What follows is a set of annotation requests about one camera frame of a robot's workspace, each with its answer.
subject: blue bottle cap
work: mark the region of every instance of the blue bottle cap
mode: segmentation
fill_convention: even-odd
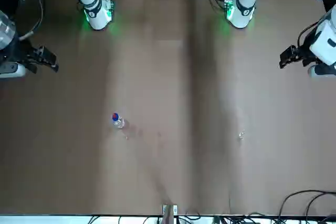
[[[114,121],[117,121],[117,120],[119,119],[119,115],[118,115],[117,113],[113,113],[113,115],[112,115],[112,119],[113,119]]]

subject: black cable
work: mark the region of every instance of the black cable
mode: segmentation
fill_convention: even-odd
[[[201,215],[200,215],[200,213],[198,212],[197,213],[197,217],[196,218],[191,218],[191,217],[189,217],[189,216],[184,216],[185,218],[187,218],[188,220],[190,220],[190,221],[194,221],[194,220],[199,220],[200,218],[201,218]]]
[[[298,47],[301,46],[301,44],[300,44],[301,36],[302,36],[307,30],[309,30],[310,28],[316,26],[317,24],[318,24],[318,21],[316,21],[315,23],[313,23],[313,24],[311,24],[310,26],[306,27],[304,30],[302,30],[302,32],[300,32],[299,37],[298,37]]]
[[[321,222],[325,222],[326,220],[328,220],[328,219],[331,218],[331,217],[336,217],[336,215],[335,215],[335,214],[329,215],[329,216],[325,217],[323,220],[321,220],[321,221],[319,221],[319,222],[320,222],[320,223],[321,223]]]
[[[97,220],[100,216],[92,216],[88,222],[88,224],[92,224],[95,222],[95,220]]]
[[[249,220],[251,221],[253,224],[257,224],[254,220],[252,220],[249,216],[242,216],[242,217],[236,217],[236,219],[234,219],[234,223],[237,224],[241,224],[241,223],[246,223],[245,220]]]
[[[277,223],[277,224],[284,224],[284,223],[286,223],[286,221],[287,221],[287,220],[278,220],[277,218],[275,218],[275,217],[273,217],[273,216],[264,215],[264,214],[261,214],[261,213],[259,213],[259,212],[251,212],[251,213],[249,213],[247,216],[249,216],[249,217],[252,218],[253,215],[260,215],[260,216],[262,216],[263,218],[269,219],[271,222],[274,221],[274,222]]]
[[[177,216],[177,219],[178,219],[178,220],[183,220],[185,223],[192,224],[190,221],[188,221],[188,220],[186,220],[186,219],[183,219],[183,218],[181,218],[181,217],[179,217],[179,216]]]
[[[224,216],[220,216],[219,219],[221,220],[222,224],[228,224]]]
[[[222,5],[222,2],[224,2],[224,0],[208,0],[211,8],[216,12],[216,11],[220,11],[220,12],[226,12],[226,8]]]
[[[278,218],[277,218],[278,221],[281,220],[281,214],[282,214],[283,207],[284,207],[286,201],[287,201],[289,198],[291,198],[292,196],[295,196],[295,195],[298,195],[298,194],[305,194],[305,193],[320,193],[320,194],[328,193],[328,194],[334,194],[334,195],[336,195],[336,192],[334,192],[334,191],[323,191],[323,190],[314,190],[314,189],[312,189],[312,190],[302,190],[302,191],[297,191],[297,192],[295,192],[295,193],[292,193],[292,194],[288,195],[288,196],[284,199],[284,201],[282,202],[281,207],[280,207],[280,210],[279,210],[279,213],[278,213]]]
[[[148,217],[143,221],[142,224],[145,224],[145,222],[146,222],[149,218],[151,218],[151,217],[155,217],[155,218],[156,218],[156,216],[148,216]]]
[[[320,197],[322,197],[324,195],[332,195],[332,196],[336,197],[336,194],[321,193],[321,194],[316,195],[314,198],[312,198],[312,200],[308,203],[307,208],[306,208],[306,223],[308,223],[308,213],[309,213],[309,209],[310,209],[311,205],[313,204],[313,202],[315,200],[317,200],[318,198],[320,198]]]

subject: small transparent object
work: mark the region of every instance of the small transparent object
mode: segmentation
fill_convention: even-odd
[[[119,116],[117,113],[113,113],[112,115],[112,121],[114,127],[118,129],[122,129],[125,127],[125,120],[121,116]]]

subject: cable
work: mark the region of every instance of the cable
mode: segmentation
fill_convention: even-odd
[[[179,217],[179,216],[177,216],[177,219],[178,219],[178,220],[183,220],[185,223],[192,224],[190,221],[188,221],[188,220],[186,220],[186,219],[183,219],[183,218],[181,218],[181,217]]]
[[[253,224],[257,224],[254,220],[252,220],[249,216],[242,216],[242,217],[237,217],[236,219],[234,219],[234,223],[237,224],[241,224],[241,223],[246,223],[245,220],[250,220],[251,222],[253,222]]]
[[[317,200],[318,198],[320,198],[320,197],[322,197],[322,196],[324,196],[324,195],[332,195],[332,196],[335,196],[335,197],[336,197],[336,194],[331,194],[331,193],[321,193],[321,194],[316,195],[316,196],[315,196],[315,197],[308,203],[308,205],[307,205],[307,208],[306,208],[306,223],[309,223],[309,222],[308,222],[308,212],[309,212],[309,209],[310,209],[311,205],[313,204],[313,202],[314,202],[315,200]]]
[[[40,12],[41,12],[40,19],[38,20],[38,22],[33,26],[33,28],[29,32],[27,32],[25,35],[22,35],[21,37],[19,37],[20,41],[25,40],[25,39],[29,38],[31,35],[33,35],[42,23],[43,16],[44,16],[44,9],[43,9],[43,5],[42,5],[42,1],[38,0],[38,2],[40,4]]]
[[[333,194],[333,195],[336,196],[336,192],[334,192],[334,191],[323,191],[323,190],[314,190],[314,189],[312,189],[312,190],[302,190],[302,191],[297,191],[297,192],[295,192],[295,193],[292,193],[292,194],[288,195],[288,196],[284,199],[284,201],[282,202],[281,207],[280,207],[280,210],[279,210],[279,213],[278,213],[278,218],[277,218],[278,220],[276,221],[276,224],[278,224],[279,221],[281,220],[282,210],[283,210],[283,207],[284,207],[286,201],[287,201],[289,198],[291,198],[292,196],[295,196],[295,195],[298,195],[298,194],[304,194],[304,193]]]
[[[148,216],[144,221],[143,221],[143,223],[142,224],[145,224],[145,222],[149,219],[149,218],[156,218],[156,216]]]
[[[224,216],[220,216],[219,219],[221,220],[222,224],[228,224]]]
[[[89,220],[88,224],[92,224],[93,222],[95,222],[95,220],[97,220],[100,216],[92,216],[91,219]]]
[[[308,27],[306,27],[304,30],[302,30],[302,32],[300,32],[299,37],[298,37],[298,47],[301,46],[301,44],[300,44],[301,36],[302,36],[307,30],[309,30],[310,28],[316,26],[316,25],[318,24],[318,22],[319,22],[319,21],[316,21],[315,23],[311,24],[310,26],[308,26]]]
[[[199,212],[197,212],[197,215],[198,215],[198,216],[197,216],[196,218],[191,218],[191,217],[189,217],[189,216],[184,216],[184,217],[187,218],[187,219],[190,220],[190,221],[194,221],[194,220],[199,220],[199,219],[201,218]]]
[[[226,8],[222,5],[222,2],[224,2],[224,0],[213,0],[217,6],[214,5],[212,0],[208,0],[211,8],[214,12],[220,11],[220,12],[226,12]]]
[[[329,216],[325,217],[323,220],[321,220],[320,222],[325,222],[326,220],[328,220],[331,217],[336,217],[336,215],[335,214],[329,215]]]

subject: water bottle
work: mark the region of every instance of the water bottle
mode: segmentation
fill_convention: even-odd
[[[125,120],[124,118],[122,118],[121,116],[119,116],[117,113],[113,113],[112,115],[112,121],[113,121],[113,125],[118,128],[118,129],[122,129],[125,127]]]

